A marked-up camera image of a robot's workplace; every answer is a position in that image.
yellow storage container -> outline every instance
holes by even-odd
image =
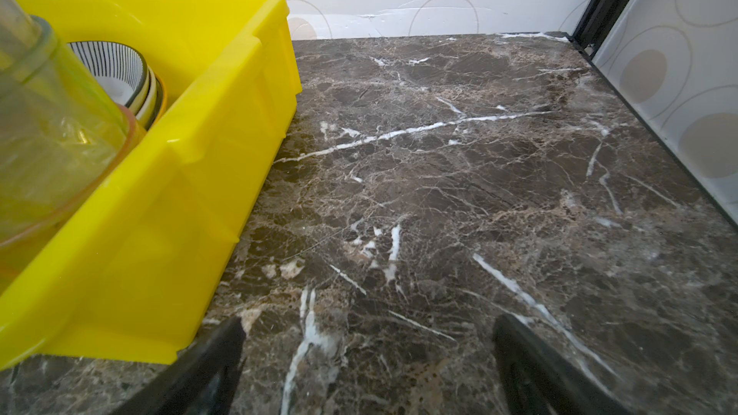
[[[33,353],[169,364],[294,115],[286,1],[17,1],[66,41],[136,48],[174,101],[0,295],[0,369]]]

